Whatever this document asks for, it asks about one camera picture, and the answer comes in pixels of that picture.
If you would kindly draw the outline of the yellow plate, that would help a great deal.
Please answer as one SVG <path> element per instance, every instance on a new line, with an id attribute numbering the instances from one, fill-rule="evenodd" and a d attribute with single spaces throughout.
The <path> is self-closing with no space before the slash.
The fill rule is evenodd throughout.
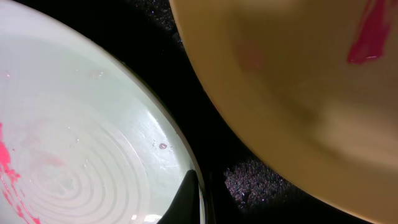
<path id="1" fill-rule="evenodd" d="M 315 198 L 397 222 L 397 2 L 173 0 L 216 109 Z"/>

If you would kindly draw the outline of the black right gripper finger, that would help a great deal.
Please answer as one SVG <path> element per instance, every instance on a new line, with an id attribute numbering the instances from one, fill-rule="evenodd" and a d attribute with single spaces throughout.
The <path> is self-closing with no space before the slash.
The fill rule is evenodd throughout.
<path id="1" fill-rule="evenodd" d="M 170 207 L 157 224 L 199 224 L 200 196 L 197 173 L 185 174 Z"/>

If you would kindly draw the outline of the mint green plate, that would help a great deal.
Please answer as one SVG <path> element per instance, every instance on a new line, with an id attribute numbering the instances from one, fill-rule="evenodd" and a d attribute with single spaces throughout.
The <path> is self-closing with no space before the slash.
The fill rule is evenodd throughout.
<path id="1" fill-rule="evenodd" d="M 1 2 L 1 222 L 157 223 L 187 140 L 128 68 L 83 35 Z"/>

